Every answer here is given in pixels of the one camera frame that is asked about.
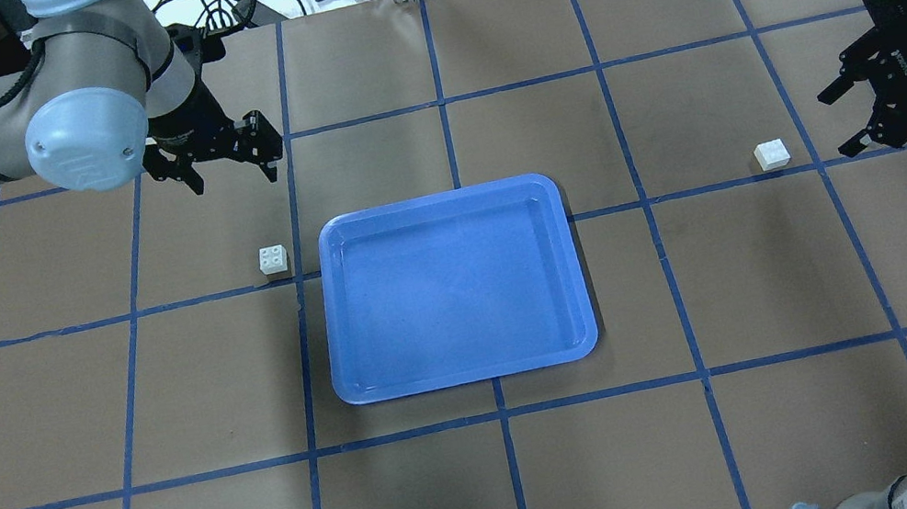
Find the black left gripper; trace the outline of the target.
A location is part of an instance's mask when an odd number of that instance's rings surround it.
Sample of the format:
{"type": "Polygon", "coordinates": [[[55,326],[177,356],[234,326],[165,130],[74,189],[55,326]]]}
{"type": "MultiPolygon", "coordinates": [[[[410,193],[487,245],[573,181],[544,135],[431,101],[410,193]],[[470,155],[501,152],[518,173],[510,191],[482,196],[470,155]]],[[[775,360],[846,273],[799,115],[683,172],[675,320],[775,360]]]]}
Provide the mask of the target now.
{"type": "Polygon", "coordinates": [[[195,164],[228,159],[254,163],[266,181],[278,182],[282,135],[261,110],[238,119],[225,115],[202,81],[202,66],[226,54],[222,36],[203,36],[200,28],[166,26],[167,54],[151,78],[146,95],[149,122],[143,154],[145,173],[153,179],[171,176],[204,195],[205,181],[195,164]]]}

